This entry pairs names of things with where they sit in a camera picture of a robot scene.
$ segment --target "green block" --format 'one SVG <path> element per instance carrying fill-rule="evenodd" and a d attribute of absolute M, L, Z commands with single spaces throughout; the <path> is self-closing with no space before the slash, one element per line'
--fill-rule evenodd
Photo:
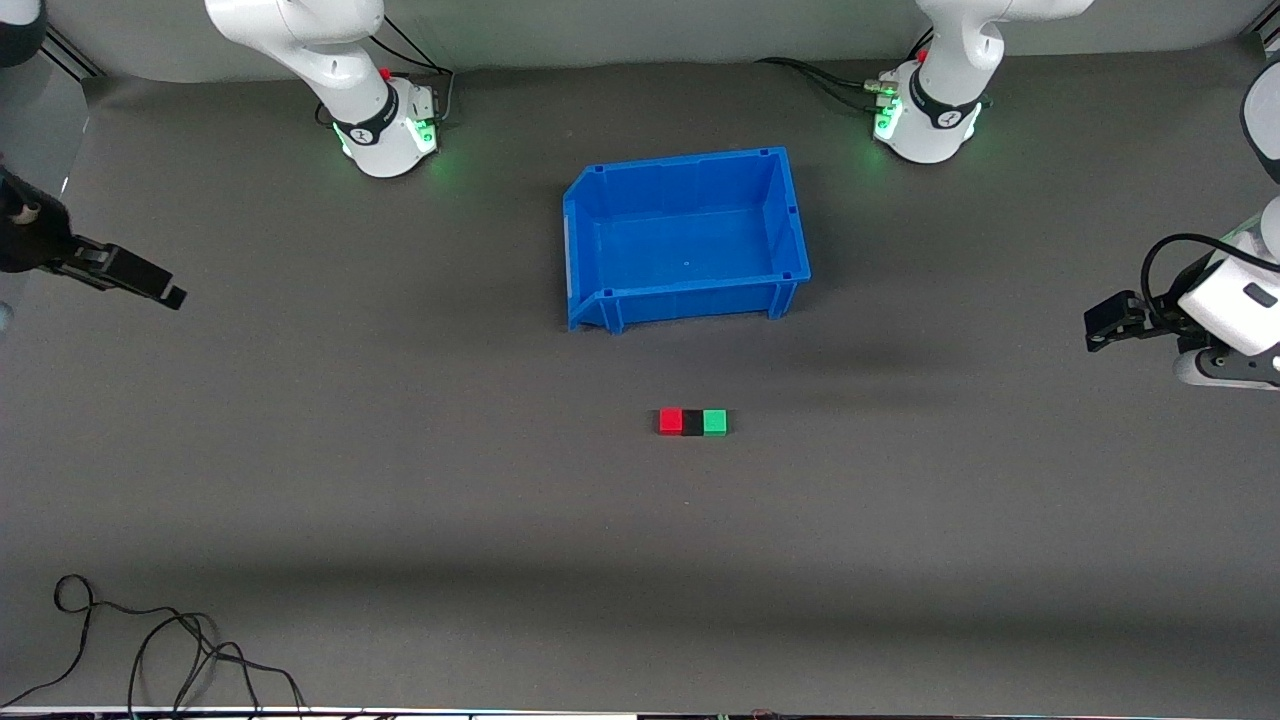
<path fill-rule="evenodd" d="M 728 410 L 703 410 L 703 434 L 724 437 L 728 434 Z"/>

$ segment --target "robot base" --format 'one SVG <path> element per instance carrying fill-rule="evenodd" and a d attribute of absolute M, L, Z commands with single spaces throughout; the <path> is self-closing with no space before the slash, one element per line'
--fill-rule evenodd
<path fill-rule="evenodd" d="M 919 67 L 918 61 L 909 60 L 892 70 L 881 73 L 879 79 L 896 82 L 900 88 L 905 88 L 911 74 Z M 915 105 L 910 92 L 900 92 L 890 108 L 890 114 L 879 117 L 874 137 L 906 160 L 932 165 L 951 159 L 960 150 L 960 146 L 973 137 L 974 122 L 979 113 L 982 113 L 980 104 L 955 127 L 938 129 L 933 127 L 929 115 Z"/>
<path fill-rule="evenodd" d="M 348 142 L 342 131 L 334 127 L 342 140 L 342 151 L 365 174 L 375 178 L 393 178 L 412 170 L 422 158 L 435 152 L 439 142 L 434 120 L 435 96 L 431 90 L 404 78 L 392 78 L 388 85 L 399 95 L 399 111 L 376 143 Z"/>
<path fill-rule="evenodd" d="M 1280 346 L 1252 357 L 1222 348 L 1184 352 L 1174 374 L 1190 386 L 1280 391 Z"/>
<path fill-rule="evenodd" d="M 1267 263 L 1280 261 L 1280 197 L 1224 238 L 1228 245 Z M 1212 272 L 1178 300 L 1197 323 L 1244 355 L 1260 355 L 1280 343 L 1280 273 L 1215 252 Z"/>

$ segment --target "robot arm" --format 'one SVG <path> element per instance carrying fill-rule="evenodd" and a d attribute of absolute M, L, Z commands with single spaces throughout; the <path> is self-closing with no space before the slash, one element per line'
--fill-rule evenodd
<path fill-rule="evenodd" d="M 1079 15 L 1093 0 L 916 0 L 933 20 L 927 59 L 882 73 L 901 92 L 876 138 L 913 163 L 941 163 L 973 136 L 979 99 L 1005 58 L 996 23 Z"/>
<path fill-rule="evenodd" d="M 436 149 L 435 97 L 384 77 L 356 45 L 383 24 L 383 0 L 205 0 L 228 40 L 306 82 L 334 118 L 343 151 L 365 173 L 407 173 Z"/>
<path fill-rule="evenodd" d="M 1240 123 L 1263 168 L 1280 183 L 1280 64 L 1254 79 Z M 1179 241 L 1213 252 L 1181 272 L 1155 297 L 1149 272 L 1158 252 Z M 1183 382 L 1280 389 L 1280 197 L 1224 240 L 1170 236 L 1147 254 L 1142 295 L 1124 291 L 1085 314 L 1088 348 L 1120 340 L 1176 334 Z"/>
<path fill-rule="evenodd" d="M 0 272 L 35 269 L 97 290 L 127 290 L 172 310 L 187 299 L 168 270 L 118 245 L 73 234 L 70 215 L 60 201 L 0 165 Z M 0 325 L 9 313 L 0 313 Z"/>
<path fill-rule="evenodd" d="M 0 68 L 29 60 L 45 41 L 45 0 L 0 0 Z"/>

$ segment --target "red block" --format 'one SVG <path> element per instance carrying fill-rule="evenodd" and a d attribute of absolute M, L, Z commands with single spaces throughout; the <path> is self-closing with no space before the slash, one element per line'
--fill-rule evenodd
<path fill-rule="evenodd" d="M 680 436 L 685 432 L 685 411 L 680 407 L 663 407 L 658 411 L 658 432 L 664 436 Z"/>

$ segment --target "cube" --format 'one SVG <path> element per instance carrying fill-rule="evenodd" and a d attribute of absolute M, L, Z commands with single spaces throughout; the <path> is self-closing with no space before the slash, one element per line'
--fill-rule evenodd
<path fill-rule="evenodd" d="M 728 410 L 703 410 L 703 434 L 724 437 L 728 434 Z"/>
<path fill-rule="evenodd" d="M 663 407 L 658 411 L 658 433 L 664 436 L 685 434 L 685 413 L 680 407 Z"/>

